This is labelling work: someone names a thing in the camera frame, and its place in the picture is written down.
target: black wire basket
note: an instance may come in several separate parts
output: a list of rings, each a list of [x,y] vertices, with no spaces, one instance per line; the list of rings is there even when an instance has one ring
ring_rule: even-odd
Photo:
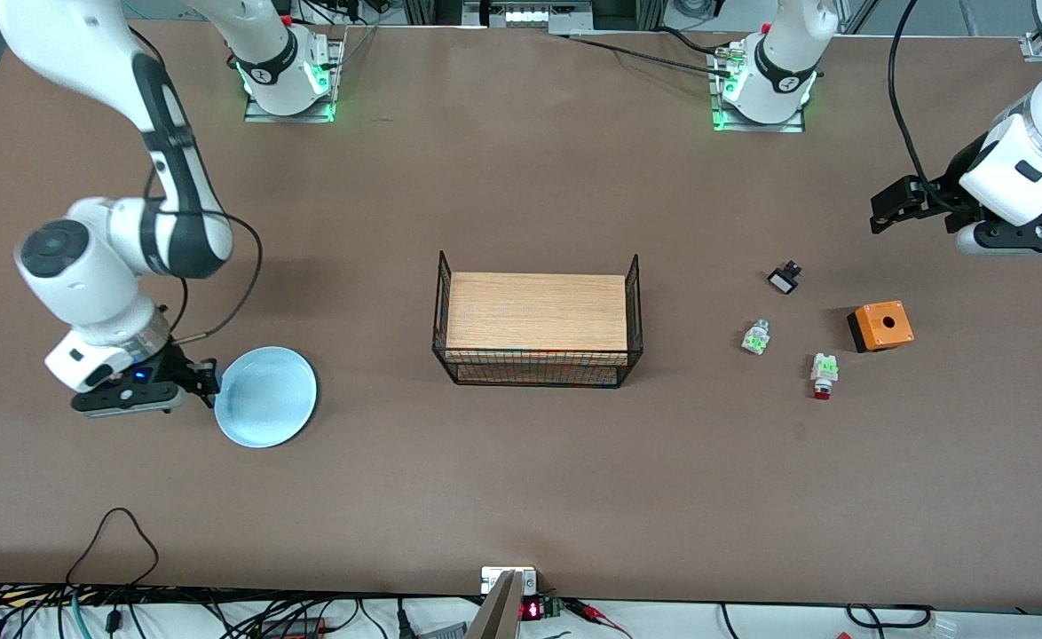
[[[631,268],[623,278],[626,348],[620,350],[447,348],[451,282],[451,268],[440,251],[432,351],[453,384],[615,389],[623,385],[643,355],[639,255],[631,259]]]

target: wooden board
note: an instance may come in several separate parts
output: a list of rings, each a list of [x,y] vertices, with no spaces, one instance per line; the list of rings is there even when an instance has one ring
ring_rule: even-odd
[[[447,348],[624,350],[622,275],[454,272]]]

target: table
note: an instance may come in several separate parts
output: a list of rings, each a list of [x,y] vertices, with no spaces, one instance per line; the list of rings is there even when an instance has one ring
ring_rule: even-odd
[[[287,445],[230,444],[200,404],[84,421],[39,360],[64,327],[13,247],[75,199],[139,194],[119,115],[0,66],[0,582],[58,582],[108,507],[150,583],[473,592],[532,564],[581,597],[1042,607],[1042,260],[975,260],[937,221],[869,235],[911,170],[888,42],[834,42],[804,134],[712,130],[706,80],[530,31],[383,28],[330,125],[246,125],[204,24],[163,50],[226,211],[260,230],[249,305],[189,347],[314,363]],[[350,38],[358,38],[356,29]],[[653,33],[611,42],[698,62]],[[704,44],[711,44],[706,36]],[[918,39],[898,90],[932,174],[1042,77],[1011,40]],[[252,243],[193,282],[183,330],[245,287]],[[430,352],[456,271],[642,267],[645,355],[607,390],[456,387]],[[791,296],[764,281],[804,267]],[[149,278],[158,302],[177,282]],[[845,316],[902,299],[916,340],[857,355]],[[770,320],[764,355],[738,348]],[[841,380],[811,399],[813,353]],[[83,582],[127,582],[124,519]]]

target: robotic arm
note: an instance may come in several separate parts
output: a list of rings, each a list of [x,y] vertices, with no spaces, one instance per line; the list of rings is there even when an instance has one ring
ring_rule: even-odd
[[[1033,3],[1042,40],[1042,0]],[[872,231],[948,214],[965,253],[1042,253],[1042,81],[929,185],[908,175],[872,198]]]
[[[314,65],[320,39],[326,53],[326,38],[299,25],[286,28],[269,0],[189,4],[225,36],[266,110],[298,113],[326,93],[326,83],[309,79],[326,72]],[[67,218],[39,227],[15,251],[33,294],[71,324],[46,357],[47,367],[71,389],[89,393],[149,364],[134,371],[141,384],[165,376],[170,384],[159,395],[171,395],[173,385],[209,403],[217,385],[213,371],[201,375],[184,360],[170,343],[167,319],[139,287],[140,275],[149,272],[208,277],[232,251],[228,219],[164,66],[141,51],[119,0],[0,0],[0,28],[29,68],[128,118],[167,194],[163,200],[80,200]],[[132,393],[117,391],[126,397],[116,403],[135,410],[172,405],[128,401]],[[182,397],[180,390],[175,395]],[[98,409],[106,402],[95,403]]]
[[[779,0],[769,31],[741,42],[745,64],[722,98],[753,122],[793,117],[817,80],[817,63],[837,33],[833,0]]]

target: digital display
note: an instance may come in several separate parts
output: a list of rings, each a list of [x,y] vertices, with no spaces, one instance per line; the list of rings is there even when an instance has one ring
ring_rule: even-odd
[[[521,601],[521,621],[537,621],[545,618],[545,604],[541,597],[525,597]]]

